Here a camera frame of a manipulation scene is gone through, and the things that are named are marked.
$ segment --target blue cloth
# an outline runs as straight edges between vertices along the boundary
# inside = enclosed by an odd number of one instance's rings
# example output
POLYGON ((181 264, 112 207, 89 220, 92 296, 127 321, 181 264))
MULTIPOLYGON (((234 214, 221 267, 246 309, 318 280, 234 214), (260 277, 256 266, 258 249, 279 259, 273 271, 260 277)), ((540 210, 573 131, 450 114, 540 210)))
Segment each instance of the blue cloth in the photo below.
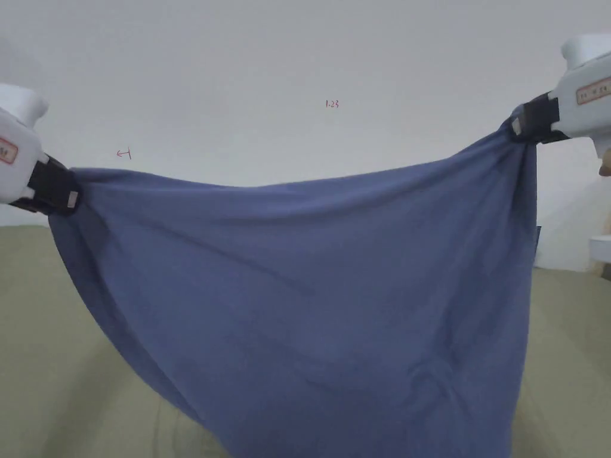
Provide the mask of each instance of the blue cloth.
POLYGON ((536 157, 507 123, 445 160, 330 180, 75 172, 81 207, 49 221, 84 303, 235 458, 510 455, 536 157))

